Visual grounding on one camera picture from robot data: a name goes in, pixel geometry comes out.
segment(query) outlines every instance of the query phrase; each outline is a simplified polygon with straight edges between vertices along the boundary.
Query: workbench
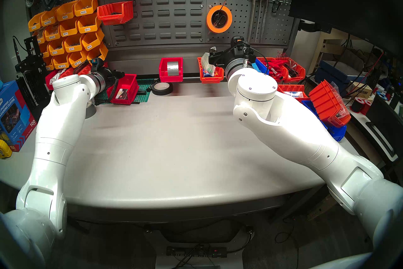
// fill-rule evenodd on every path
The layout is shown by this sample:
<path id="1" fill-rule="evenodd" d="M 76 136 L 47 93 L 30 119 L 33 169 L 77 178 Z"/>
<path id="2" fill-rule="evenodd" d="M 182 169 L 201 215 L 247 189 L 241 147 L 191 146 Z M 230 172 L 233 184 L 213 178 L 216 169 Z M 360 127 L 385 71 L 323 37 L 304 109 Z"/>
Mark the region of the workbench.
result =
<path id="1" fill-rule="evenodd" d="M 177 83 L 145 103 L 97 106 L 66 167 L 69 214 L 119 221 L 231 215 L 278 207 L 287 194 L 324 184 L 241 126 L 233 106 L 227 83 Z M 340 143 L 358 154 L 345 138 Z M 34 148 L 35 131 L 0 160 L 0 180 L 20 189 Z"/>

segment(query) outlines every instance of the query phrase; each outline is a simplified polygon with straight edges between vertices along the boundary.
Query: black electrical tape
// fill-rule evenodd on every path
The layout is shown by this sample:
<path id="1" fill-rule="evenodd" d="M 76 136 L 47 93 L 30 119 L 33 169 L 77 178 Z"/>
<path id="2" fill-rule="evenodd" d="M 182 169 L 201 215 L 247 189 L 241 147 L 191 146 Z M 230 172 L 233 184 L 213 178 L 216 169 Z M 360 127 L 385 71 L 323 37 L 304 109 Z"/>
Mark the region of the black electrical tape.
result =
<path id="1" fill-rule="evenodd" d="M 155 85 L 157 84 L 169 84 L 169 86 L 166 89 L 156 89 Z M 169 95 L 174 90 L 172 83 L 162 83 L 160 81 L 152 84 L 150 88 L 154 95 Z"/>

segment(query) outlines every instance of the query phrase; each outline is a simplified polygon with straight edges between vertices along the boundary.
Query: cardboard box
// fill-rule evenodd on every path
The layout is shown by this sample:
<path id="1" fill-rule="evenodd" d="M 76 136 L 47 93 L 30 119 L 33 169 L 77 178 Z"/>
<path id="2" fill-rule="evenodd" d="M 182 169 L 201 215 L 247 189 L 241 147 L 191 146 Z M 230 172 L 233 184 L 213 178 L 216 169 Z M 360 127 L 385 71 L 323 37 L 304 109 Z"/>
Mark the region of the cardboard box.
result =
<path id="1" fill-rule="evenodd" d="M 355 82 L 351 85 L 350 91 L 351 92 L 353 89 L 358 89 L 362 87 L 364 84 L 360 84 L 358 82 Z M 368 86 L 365 86 L 365 88 L 359 90 L 358 92 L 354 92 L 351 94 L 351 96 L 354 97 L 360 97 L 362 99 L 368 99 L 370 95 L 372 94 L 372 89 Z"/>
<path id="2" fill-rule="evenodd" d="M 5 83 L 0 90 L 0 139 L 13 152 L 19 152 L 36 126 L 36 121 L 18 89 L 16 81 Z"/>

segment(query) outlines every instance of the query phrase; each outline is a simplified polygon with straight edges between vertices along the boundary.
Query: wire spool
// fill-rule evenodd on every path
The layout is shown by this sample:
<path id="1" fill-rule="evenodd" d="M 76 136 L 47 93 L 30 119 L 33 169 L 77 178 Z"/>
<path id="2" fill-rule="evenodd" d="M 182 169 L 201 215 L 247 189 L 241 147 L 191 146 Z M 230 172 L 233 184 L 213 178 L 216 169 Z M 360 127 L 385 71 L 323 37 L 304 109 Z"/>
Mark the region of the wire spool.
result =
<path id="1" fill-rule="evenodd" d="M 350 109 L 355 112 L 355 113 L 359 113 L 364 105 L 364 100 L 361 99 L 360 97 L 355 97 L 354 98 L 354 102 L 351 105 Z"/>
<path id="2" fill-rule="evenodd" d="M 370 109 L 370 106 L 371 106 L 371 102 L 369 100 L 364 100 L 364 104 L 361 108 L 360 113 L 363 115 L 366 115 L 368 110 Z"/>

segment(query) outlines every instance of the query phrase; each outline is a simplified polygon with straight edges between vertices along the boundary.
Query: blue storage bin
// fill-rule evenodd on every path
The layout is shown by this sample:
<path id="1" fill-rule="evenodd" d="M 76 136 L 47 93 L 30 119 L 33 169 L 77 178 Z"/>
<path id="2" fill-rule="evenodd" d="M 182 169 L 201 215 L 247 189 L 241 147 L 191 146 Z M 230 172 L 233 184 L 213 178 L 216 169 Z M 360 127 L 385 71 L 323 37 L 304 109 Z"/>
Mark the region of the blue storage bin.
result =
<path id="1" fill-rule="evenodd" d="M 319 119 L 319 115 L 317 114 L 316 109 L 314 107 L 314 104 L 312 103 L 311 100 L 303 100 L 303 101 L 301 101 L 301 103 L 304 106 L 306 106 L 308 109 L 310 109 L 316 115 L 316 117 Z M 343 139 L 343 137 L 344 137 L 344 135 L 346 133 L 347 125 L 344 125 L 343 127 L 337 128 L 336 126 L 326 126 L 321 120 L 320 120 L 320 122 L 323 124 L 323 126 L 327 129 L 329 134 L 337 142 L 339 142 L 341 139 Z"/>

